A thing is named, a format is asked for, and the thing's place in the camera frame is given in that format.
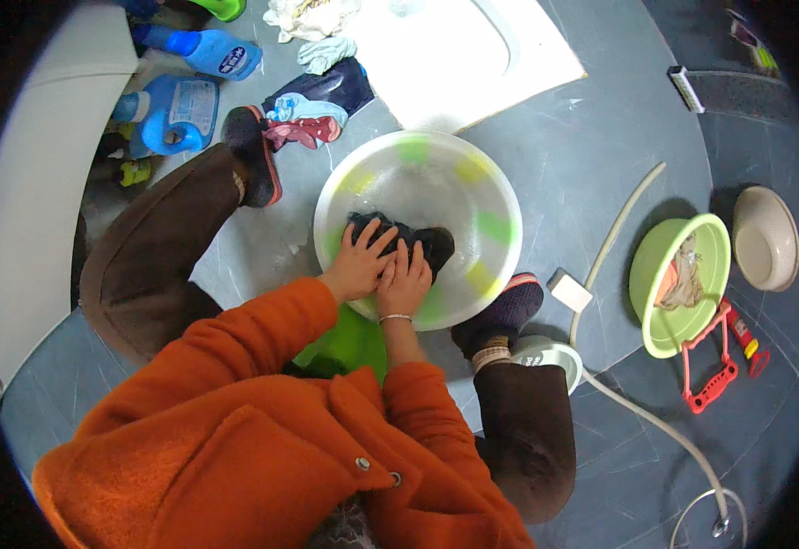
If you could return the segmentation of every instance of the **yellow handle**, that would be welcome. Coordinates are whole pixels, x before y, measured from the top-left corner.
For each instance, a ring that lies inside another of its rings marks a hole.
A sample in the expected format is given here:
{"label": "yellow handle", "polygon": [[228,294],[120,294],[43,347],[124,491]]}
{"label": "yellow handle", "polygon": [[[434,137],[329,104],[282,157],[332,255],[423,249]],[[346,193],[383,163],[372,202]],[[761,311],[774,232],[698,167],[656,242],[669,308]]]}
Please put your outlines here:
{"label": "yellow handle", "polygon": [[747,357],[747,360],[750,360],[750,357],[752,357],[753,353],[755,353],[758,349],[759,349],[759,340],[753,338],[753,341],[751,341],[744,349],[744,356]]}

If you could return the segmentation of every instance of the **brown pants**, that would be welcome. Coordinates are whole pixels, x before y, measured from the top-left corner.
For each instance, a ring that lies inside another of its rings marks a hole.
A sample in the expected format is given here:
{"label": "brown pants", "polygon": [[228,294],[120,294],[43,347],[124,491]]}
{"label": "brown pants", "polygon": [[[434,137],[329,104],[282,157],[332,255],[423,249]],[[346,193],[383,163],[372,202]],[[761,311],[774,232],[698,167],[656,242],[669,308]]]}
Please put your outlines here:
{"label": "brown pants", "polygon": [[[119,215],[80,281],[82,309],[107,344],[143,366],[189,324],[222,312],[188,277],[238,202],[231,153],[218,144]],[[491,364],[474,383],[484,427],[476,446],[494,482],[526,522],[550,519],[576,474],[563,370]]]}

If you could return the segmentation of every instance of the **dark slipper with red sole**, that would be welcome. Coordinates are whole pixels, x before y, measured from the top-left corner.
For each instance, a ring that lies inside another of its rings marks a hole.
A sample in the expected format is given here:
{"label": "dark slipper with red sole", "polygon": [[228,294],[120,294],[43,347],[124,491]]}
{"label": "dark slipper with red sole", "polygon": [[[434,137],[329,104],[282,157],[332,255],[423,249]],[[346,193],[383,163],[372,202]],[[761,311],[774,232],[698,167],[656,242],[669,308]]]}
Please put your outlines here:
{"label": "dark slipper with red sole", "polygon": [[223,142],[251,177],[241,205],[264,208],[284,195],[277,177],[270,143],[262,132],[268,123],[258,107],[248,104],[229,111],[223,124]]}
{"label": "dark slipper with red sole", "polygon": [[504,335],[512,348],[521,329],[542,307],[545,292],[531,272],[513,276],[503,292],[484,311],[451,328],[451,339],[468,360],[493,337]]}

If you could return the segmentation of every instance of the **knee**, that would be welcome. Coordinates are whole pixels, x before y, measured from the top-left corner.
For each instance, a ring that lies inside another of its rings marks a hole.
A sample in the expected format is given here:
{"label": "knee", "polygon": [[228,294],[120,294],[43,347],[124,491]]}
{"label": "knee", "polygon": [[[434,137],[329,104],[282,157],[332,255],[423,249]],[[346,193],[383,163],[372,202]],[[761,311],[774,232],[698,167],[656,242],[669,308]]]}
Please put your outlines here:
{"label": "knee", "polygon": [[576,481],[575,463],[559,465],[543,461],[542,456],[537,456],[528,467],[495,479],[526,524],[554,518],[569,500]]}

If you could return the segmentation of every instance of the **shower hose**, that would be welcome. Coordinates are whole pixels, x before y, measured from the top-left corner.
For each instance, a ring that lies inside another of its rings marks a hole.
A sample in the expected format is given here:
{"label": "shower hose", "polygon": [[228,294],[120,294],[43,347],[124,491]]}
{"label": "shower hose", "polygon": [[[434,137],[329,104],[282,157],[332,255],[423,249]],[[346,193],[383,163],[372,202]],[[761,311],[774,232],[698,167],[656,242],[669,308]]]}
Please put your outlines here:
{"label": "shower hose", "polygon": [[[640,198],[640,195],[643,194],[644,191],[649,187],[649,184],[658,177],[665,169],[665,163],[658,162],[655,168],[649,171],[646,174],[646,177],[643,178],[640,183],[637,184],[637,188],[634,192],[631,193],[631,196],[625,202],[625,205],[622,207],[622,210],[619,212],[619,215],[616,217],[615,221],[613,221],[613,226],[610,227],[610,232],[606,235],[606,239],[601,247],[601,251],[598,252],[598,257],[595,258],[594,264],[591,266],[591,270],[588,273],[588,278],[585,280],[585,290],[591,291],[591,287],[594,286],[594,280],[598,276],[598,271],[601,270],[601,265],[606,258],[606,254],[609,252],[610,248],[613,247],[613,243],[615,242],[616,236],[619,235],[620,229],[622,229],[622,225],[625,223],[625,219],[627,219],[628,213],[630,213],[631,208],[634,207],[635,202],[637,199]],[[579,328],[579,316],[581,313],[575,313],[573,315],[573,321],[570,323],[569,326],[569,345],[576,348],[576,332]],[[747,543],[747,514],[744,509],[744,504],[741,502],[741,498],[737,496],[734,492],[729,489],[724,489],[723,485],[720,484],[719,477],[716,476],[716,473],[713,471],[713,467],[710,466],[707,458],[704,457],[704,454],[695,447],[692,442],[683,436],[679,431],[668,425],[664,421],[660,420],[651,412],[646,411],[645,409],[637,406],[634,402],[628,401],[625,398],[621,397],[616,392],[612,391],[611,389],[607,388],[604,384],[594,378],[593,375],[586,369],[582,368],[582,377],[585,378],[586,381],[591,383],[591,385],[601,391],[606,396],[613,399],[613,401],[622,404],[625,408],[631,410],[635,414],[641,416],[646,421],[655,425],[658,429],[664,431],[668,434],[671,438],[679,442],[686,450],[695,458],[695,461],[698,462],[698,465],[701,466],[701,470],[704,471],[704,475],[707,476],[708,480],[710,481],[710,486],[713,487],[710,490],[707,490],[705,493],[696,497],[689,505],[686,507],[685,510],[680,514],[679,519],[677,521],[677,525],[674,527],[673,533],[670,535],[670,549],[673,549],[674,542],[677,538],[677,532],[679,531],[679,525],[686,518],[686,513],[690,511],[692,506],[696,503],[708,497],[709,495],[713,495],[716,498],[716,506],[719,509],[719,517],[716,519],[716,522],[713,524],[713,537],[717,538],[722,536],[729,528],[729,505],[727,504],[726,496],[733,499],[734,502],[737,504],[737,508],[741,514],[741,526],[742,526],[742,544],[745,545]]]}

